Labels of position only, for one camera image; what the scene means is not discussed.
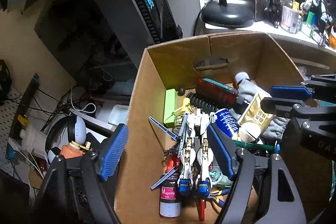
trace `gold packet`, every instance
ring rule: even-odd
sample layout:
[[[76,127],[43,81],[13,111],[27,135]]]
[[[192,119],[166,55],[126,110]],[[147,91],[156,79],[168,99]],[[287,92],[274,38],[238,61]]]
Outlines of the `gold packet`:
[[[273,120],[274,115],[263,112],[260,107],[260,102],[264,98],[259,93],[256,93],[250,102],[249,106],[246,108],[244,113],[238,120],[238,124],[241,126],[246,122],[254,122],[260,126],[261,133],[263,133],[268,127],[269,123]]]

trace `blue gripper pad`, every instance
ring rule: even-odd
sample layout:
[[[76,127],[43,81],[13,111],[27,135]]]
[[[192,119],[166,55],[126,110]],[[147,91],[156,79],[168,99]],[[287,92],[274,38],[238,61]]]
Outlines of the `blue gripper pad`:
[[[128,128],[123,123],[117,126],[117,129],[110,138],[103,140],[96,163],[97,175],[99,175],[102,180],[107,181],[107,179],[114,174],[127,140]]]
[[[312,89],[301,85],[274,86],[270,90],[270,95],[274,98],[295,99],[307,101],[312,96]]]
[[[215,123],[208,126],[207,135],[209,147],[213,151],[219,168],[224,175],[233,180],[239,167],[236,156],[237,146]]]

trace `lamp base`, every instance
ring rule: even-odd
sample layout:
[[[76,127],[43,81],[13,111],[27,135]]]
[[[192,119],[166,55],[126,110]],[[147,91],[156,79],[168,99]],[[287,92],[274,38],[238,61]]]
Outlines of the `lamp base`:
[[[202,10],[202,20],[225,28],[244,28],[254,23],[254,15],[247,5],[229,3],[227,6],[212,1]]]

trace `toy robot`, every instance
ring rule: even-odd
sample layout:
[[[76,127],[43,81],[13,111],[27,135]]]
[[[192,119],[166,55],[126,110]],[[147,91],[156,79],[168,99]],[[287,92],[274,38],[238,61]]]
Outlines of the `toy robot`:
[[[269,0],[269,6],[264,10],[266,18],[278,28],[281,21],[282,5],[280,0]]]
[[[319,31],[324,33],[327,24],[332,22],[332,17],[327,14],[323,0],[306,0],[300,5],[300,16],[303,17],[308,12],[312,12],[319,18]]]

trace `green battery pack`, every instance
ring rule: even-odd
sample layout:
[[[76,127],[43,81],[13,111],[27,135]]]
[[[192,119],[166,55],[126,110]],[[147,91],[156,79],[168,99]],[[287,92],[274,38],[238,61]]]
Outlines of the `green battery pack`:
[[[175,115],[173,112],[175,109],[177,109],[177,91],[175,89],[166,90],[163,122],[168,128],[174,126]]]

